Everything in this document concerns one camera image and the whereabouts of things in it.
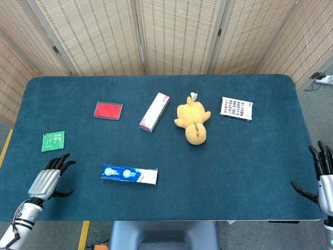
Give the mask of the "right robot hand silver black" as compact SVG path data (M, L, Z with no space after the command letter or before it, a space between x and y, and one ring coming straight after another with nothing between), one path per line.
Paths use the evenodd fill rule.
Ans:
M318 147L319 152L309 146L318 184L317 194L306 191L296 181L291 181L291 185L297 193L318 204L324 214L332 217L332 149L322 141L318 141Z

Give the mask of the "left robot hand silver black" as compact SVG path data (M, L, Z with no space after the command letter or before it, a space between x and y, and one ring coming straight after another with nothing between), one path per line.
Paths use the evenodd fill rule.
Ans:
M39 172L28 191L30 203L42 206L45 201L52 197L65 198L73 193L73 190L57 191L57 184L63 173L69 166L76 163L73 160L66 161L69 156L70 153L67 153L59 158L51 159L46 167Z

